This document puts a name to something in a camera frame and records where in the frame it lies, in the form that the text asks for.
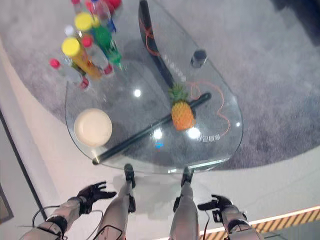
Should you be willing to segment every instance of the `yellow bottle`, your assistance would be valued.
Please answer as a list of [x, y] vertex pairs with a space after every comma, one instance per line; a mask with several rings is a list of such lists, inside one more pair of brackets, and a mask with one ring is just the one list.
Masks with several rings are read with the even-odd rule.
[[67, 37], [62, 43], [61, 49], [66, 56], [71, 58], [90, 77], [93, 79], [101, 77], [101, 72], [89, 61], [86, 51], [75, 37]]
[[79, 36], [82, 38], [84, 35], [91, 35], [93, 17], [87, 12], [81, 12], [74, 18], [74, 25], [79, 31]]

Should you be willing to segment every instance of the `blue light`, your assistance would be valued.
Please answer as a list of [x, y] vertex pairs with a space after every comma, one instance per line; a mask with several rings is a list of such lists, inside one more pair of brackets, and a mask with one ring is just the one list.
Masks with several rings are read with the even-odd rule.
[[155, 144], [155, 148], [156, 149], [160, 149], [160, 148], [162, 148], [164, 146], [164, 144], [162, 143], [162, 142], [157, 142], [156, 144]]

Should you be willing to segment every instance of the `robot leg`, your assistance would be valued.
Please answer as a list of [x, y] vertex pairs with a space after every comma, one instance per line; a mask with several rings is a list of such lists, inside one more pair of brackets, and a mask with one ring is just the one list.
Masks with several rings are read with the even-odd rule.
[[135, 187], [134, 172], [131, 165], [124, 167], [125, 183], [118, 197], [107, 207], [98, 228], [97, 240], [125, 240], [128, 214], [136, 211], [132, 189]]
[[173, 207], [174, 217], [170, 240], [199, 239], [198, 211], [193, 201], [194, 194], [191, 188], [192, 174], [188, 169], [185, 169], [181, 182], [181, 194], [176, 198]]

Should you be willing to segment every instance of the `green bottle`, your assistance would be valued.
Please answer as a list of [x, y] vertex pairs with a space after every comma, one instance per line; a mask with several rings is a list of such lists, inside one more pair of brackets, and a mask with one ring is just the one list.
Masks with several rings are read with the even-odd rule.
[[93, 37], [97, 45], [112, 64], [120, 65], [121, 54], [117, 49], [115, 41], [112, 40], [111, 33], [100, 25], [99, 19], [94, 16], [92, 21]]

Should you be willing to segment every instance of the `yellow bottle cap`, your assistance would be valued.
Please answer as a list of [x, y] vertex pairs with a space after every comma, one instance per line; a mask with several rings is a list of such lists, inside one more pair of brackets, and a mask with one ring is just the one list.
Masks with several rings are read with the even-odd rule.
[[92, 19], [92, 26], [94, 28], [97, 28], [100, 26], [100, 21], [97, 15], [93, 15], [93, 19]]
[[68, 57], [74, 57], [80, 52], [81, 47], [75, 37], [67, 37], [62, 43], [61, 49]]
[[87, 32], [92, 28], [92, 16], [87, 12], [81, 12], [74, 18], [75, 27], [80, 30]]

